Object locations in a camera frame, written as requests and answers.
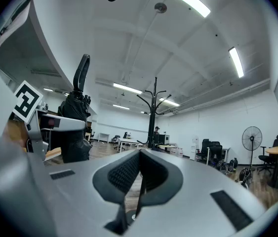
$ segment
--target black coat rack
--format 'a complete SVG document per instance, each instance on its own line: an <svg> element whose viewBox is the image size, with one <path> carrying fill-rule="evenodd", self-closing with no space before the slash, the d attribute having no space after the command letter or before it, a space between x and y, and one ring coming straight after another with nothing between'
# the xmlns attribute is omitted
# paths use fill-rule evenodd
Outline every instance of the black coat rack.
<svg viewBox="0 0 278 237"><path fill-rule="evenodd" d="M137 97L139 97L140 99L142 99L150 108L150 112L147 113L147 112L144 112L145 114L151 114L150 116L150 124L149 124L149 133L148 133L148 140L147 142L143 143L139 140L137 140L137 142L141 143L141 144L147 144L148 143L148 148L152 148L152 145L153 145L153 135L154 135L154 124L155 124L155 115L164 115L164 113L162 114L159 114L157 113L157 109L158 107L160 106L161 103L163 103L166 99L168 99L169 97L171 97L172 95L169 94L168 97L166 97L163 101L161 101L158 105L157 105L157 96L159 93L162 93L162 92L166 92L166 90L163 90L163 91L159 91L158 93L156 93L157 91L157 80L158 78L155 77L155 83L154 83L154 91L153 93L146 90L145 92L149 92L151 95L152 95L152 102L151 102L151 105L146 101L144 100L142 97L140 97L139 95L137 95Z"/></svg>

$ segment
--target person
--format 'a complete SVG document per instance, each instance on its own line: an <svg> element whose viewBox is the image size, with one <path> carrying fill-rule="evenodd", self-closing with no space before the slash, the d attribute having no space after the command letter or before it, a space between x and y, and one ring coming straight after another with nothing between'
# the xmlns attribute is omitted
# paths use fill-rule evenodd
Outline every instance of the person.
<svg viewBox="0 0 278 237"><path fill-rule="evenodd" d="M159 127L158 126L155 127L154 134L159 134Z"/></svg>

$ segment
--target black cloth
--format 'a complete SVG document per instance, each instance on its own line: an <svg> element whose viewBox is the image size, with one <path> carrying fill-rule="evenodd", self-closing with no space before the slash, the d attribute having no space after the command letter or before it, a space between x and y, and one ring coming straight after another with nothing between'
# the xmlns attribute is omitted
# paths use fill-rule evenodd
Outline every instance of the black cloth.
<svg viewBox="0 0 278 237"><path fill-rule="evenodd" d="M85 122L85 126L87 126L87 118L90 116L90 113L83 101L75 99L74 95L70 94L61 106L59 106L58 116L82 120ZM85 140L86 129L87 127L80 131L59 133L61 154L64 163L89 160L89 150L92 145Z"/></svg>

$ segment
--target standing fan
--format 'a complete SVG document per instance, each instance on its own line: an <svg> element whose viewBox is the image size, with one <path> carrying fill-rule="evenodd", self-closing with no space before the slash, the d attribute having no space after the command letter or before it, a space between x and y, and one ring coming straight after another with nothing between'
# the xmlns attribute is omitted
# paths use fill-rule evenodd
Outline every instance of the standing fan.
<svg viewBox="0 0 278 237"><path fill-rule="evenodd" d="M247 128L243 135L242 135L242 144L247 149L252 151L251 155L251 163L249 165L249 168L252 166L252 159L253 159L253 151L257 149L261 143L262 143L262 132L259 128L255 126L250 126Z"/></svg>

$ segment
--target chair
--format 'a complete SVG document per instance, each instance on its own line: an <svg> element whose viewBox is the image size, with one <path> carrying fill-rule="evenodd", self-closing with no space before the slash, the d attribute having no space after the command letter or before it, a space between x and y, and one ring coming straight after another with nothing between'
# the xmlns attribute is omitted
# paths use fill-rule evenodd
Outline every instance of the chair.
<svg viewBox="0 0 278 237"><path fill-rule="evenodd" d="M274 140L273 147L278 147L278 135L276 137L276 140ZM261 148L263 148L263 155L258 156L258 158L264 162L264 166L261 168L258 168L259 169L258 174L262 170L267 170L271 175L272 173L271 173L270 169L274 169L274 167L272 167L272 166L274 166L277 163L278 155L269 154L269 156L266 156L265 155L266 147L261 147Z"/></svg>
<svg viewBox="0 0 278 237"><path fill-rule="evenodd" d="M211 162L213 166L217 166L219 162L224 160L224 156L222 155L222 146L221 145L211 145L210 147L211 152Z"/></svg>
<svg viewBox="0 0 278 237"><path fill-rule="evenodd" d="M111 139L111 143L116 143L117 142L117 138L120 138L120 135L115 135L114 138Z"/></svg>
<svg viewBox="0 0 278 237"><path fill-rule="evenodd" d="M212 142L211 142L211 145L212 145L212 146L219 146L219 145L220 145L220 142L219 142L219 141L212 141Z"/></svg>
<svg viewBox="0 0 278 237"><path fill-rule="evenodd" d="M126 139L127 138L127 135L128 135L128 133L127 132L125 132L124 133L124 135L123 135L123 139Z"/></svg>
<svg viewBox="0 0 278 237"><path fill-rule="evenodd" d="M197 153L196 156L201 157L200 160L197 161L207 161L207 155L208 155L208 147L211 145L211 142L209 141L209 139L204 139L202 141L202 147L201 147L201 152Z"/></svg>
<svg viewBox="0 0 278 237"><path fill-rule="evenodd" d="M94 141L94 135L95 135L95 132L93 134L90 135L89 137L89 143L91 144L93 141Z"/></svg>

